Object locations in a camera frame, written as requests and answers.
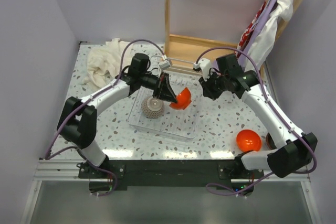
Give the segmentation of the white hanging cloth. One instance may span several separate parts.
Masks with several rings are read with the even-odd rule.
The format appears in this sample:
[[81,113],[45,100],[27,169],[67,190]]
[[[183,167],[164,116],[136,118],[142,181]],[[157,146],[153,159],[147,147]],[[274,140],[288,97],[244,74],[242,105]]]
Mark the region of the white hanging cloth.
[[264,26],[256,28],[247,45],[247,54],[259,69],[267,56],[273,49],[276,32],[278,29],[278,18],[289,21],[293,13],[293,0],[277,0],[276,8],[268,15],[264,15],[260,21]]

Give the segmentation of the wooden tray stand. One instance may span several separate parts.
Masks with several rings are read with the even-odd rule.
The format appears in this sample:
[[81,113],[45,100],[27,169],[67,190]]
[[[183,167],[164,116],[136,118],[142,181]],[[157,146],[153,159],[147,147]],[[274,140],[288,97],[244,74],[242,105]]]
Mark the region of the wooden tray stand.
[[[247,45],[256,28],[262,28],[264,25],[260,23],[264,15],[272,12],[276,6],[277,0],[265,0],[262,7],[254,17],[253,21],[243,32],[239,43],[232,44],[228,42],[210,40],[196,37],[188,37],[182,35],[169,34],[169,19],[170,19],[170,0],[165,3],[165,32],[166,39],[164,50],[168,57],[182,67],[183,70],[191,70],[191,64],[198,61],[198,56],[205,52],[208,54],[208,59],[214,61],[215,58],[234,54],[238,57],[238,61],[243,66],[249,66],[243,54],[247,54]],[[303,0],[293,0],[293,14],[296,12]],[[289,21],[278,18],[278,29],[276,32],[275,42],[279,39]]]

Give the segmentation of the cream crumpled cloth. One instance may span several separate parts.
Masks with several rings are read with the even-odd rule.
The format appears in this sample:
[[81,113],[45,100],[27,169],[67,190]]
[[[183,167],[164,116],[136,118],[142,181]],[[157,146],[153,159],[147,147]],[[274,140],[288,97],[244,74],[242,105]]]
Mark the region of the cream crumpled cloth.
[[124,58],[121,58],[128,44],[127,41],[114,38],[103,46],[90,49],[87,57],[87,76],[83,78],[82,83],[94,90],[110,83],[111,78],[119,74],[120,66],[125,67],[131,63],[133,46],[127,48]]

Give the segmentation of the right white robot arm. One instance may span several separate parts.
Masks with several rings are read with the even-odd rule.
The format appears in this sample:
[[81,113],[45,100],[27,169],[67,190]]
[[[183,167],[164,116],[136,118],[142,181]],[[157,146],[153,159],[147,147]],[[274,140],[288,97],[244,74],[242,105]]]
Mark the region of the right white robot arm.
[[271,151],[243,151],[236,158],[235,175],[246,178],[255,169],[265,169],[284,178],[299,172],[310,162],[315,163],[317,137],[305,133],[285,115],[267,92],[260,74],[253,70],[244,71],[234,54],[219,57],[216,62],[218,70],[212,69],[208,59],[194,63],[194,70],[202,73],[199,82],[203,96],[216,100],[229,91],[241,99],[265,126],[274,147]]

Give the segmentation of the black glossy bowl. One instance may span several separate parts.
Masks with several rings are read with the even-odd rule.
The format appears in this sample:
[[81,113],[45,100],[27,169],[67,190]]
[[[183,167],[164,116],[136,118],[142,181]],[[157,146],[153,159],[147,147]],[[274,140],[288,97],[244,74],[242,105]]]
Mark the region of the black glossy bowl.
[[269,133],[266,135],[265,143],[270,150],[276,149],[275,143]]

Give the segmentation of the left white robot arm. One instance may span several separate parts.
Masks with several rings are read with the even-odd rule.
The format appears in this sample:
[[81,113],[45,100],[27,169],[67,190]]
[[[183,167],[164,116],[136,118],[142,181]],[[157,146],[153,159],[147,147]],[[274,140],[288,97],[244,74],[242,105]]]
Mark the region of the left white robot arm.
[[149,65],[148,55],[136,53],[126,72],[121,72],[114,82],[87,97],[70,97],[65,102],[57,133],[79,148],[80,153],[91,163],[90,171],[97,178],[105,177],[109,171],[109,158],[95,141],[97,118],[102,112],[141,87],[152,90],[152,97],[156,99],[177,101],[169,74],[163,72],[159,76],[153,75],[148,71]]

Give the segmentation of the white wire dish rack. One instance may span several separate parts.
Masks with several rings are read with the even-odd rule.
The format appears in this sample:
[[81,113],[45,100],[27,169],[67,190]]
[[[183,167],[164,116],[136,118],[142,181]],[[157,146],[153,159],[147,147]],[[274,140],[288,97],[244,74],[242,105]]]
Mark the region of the white wire dish rack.
[[184,88],[191,93],[191,103],[184,110],[175,110],[170,103],[151,101],[150,105],[161,105],[163,112],[158,118],[149,116],[145,111],[144,102],[152,97],[153,91],[141,87],[136,92],[135,101],[128,117],[128,123],[138,131],[151,132],[177,140],[189,141],[196,136],[198,116],[202,105],[202,88],[198,82],[199,75],[183,70],[175,65],[168,70],[170,85],[176,94]]

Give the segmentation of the aluminium rail frame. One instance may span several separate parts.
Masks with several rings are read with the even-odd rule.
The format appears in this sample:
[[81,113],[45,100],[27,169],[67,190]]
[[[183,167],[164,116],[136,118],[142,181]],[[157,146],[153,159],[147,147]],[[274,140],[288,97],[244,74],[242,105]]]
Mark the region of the aluminium rail frame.
[[320,223],[305,170],[237,171],[232,159],[40,160],[22,223]]

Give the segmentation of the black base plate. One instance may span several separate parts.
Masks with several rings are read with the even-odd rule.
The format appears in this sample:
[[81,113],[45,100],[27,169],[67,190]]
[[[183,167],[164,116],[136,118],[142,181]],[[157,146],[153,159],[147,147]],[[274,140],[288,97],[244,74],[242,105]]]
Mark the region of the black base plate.
[[261,178],[261,170],[242,170],[234,160],[111,160],[97,170],[88,162],[78,163],[78,177],[89,180],[91,193],[127,190],[130,187],[204,187],[222,184],[243,189]]

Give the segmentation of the brown patterned bowl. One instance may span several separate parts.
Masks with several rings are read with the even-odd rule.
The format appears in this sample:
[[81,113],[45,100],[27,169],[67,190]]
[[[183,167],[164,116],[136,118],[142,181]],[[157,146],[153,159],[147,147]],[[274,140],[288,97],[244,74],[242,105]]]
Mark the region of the brown patterned bowl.
[[164,103],[157,98],[147,97],[141,103],[141,111],[148,119],[158,119],[164,113]]

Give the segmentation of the orange bowl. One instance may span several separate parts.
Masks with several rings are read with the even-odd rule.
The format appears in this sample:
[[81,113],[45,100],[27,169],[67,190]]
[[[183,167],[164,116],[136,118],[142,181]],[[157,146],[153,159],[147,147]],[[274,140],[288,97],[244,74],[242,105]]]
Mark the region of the orange bowl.
[[191,104],[191,92],[188,88],[184,88],[176,97],[176,103],[170,103],[170,107],[175,110],[184,110]]
[[242,130],[236,136],[236,144],[242,152],[260,151],[262,141],[260,136],[252,130]]

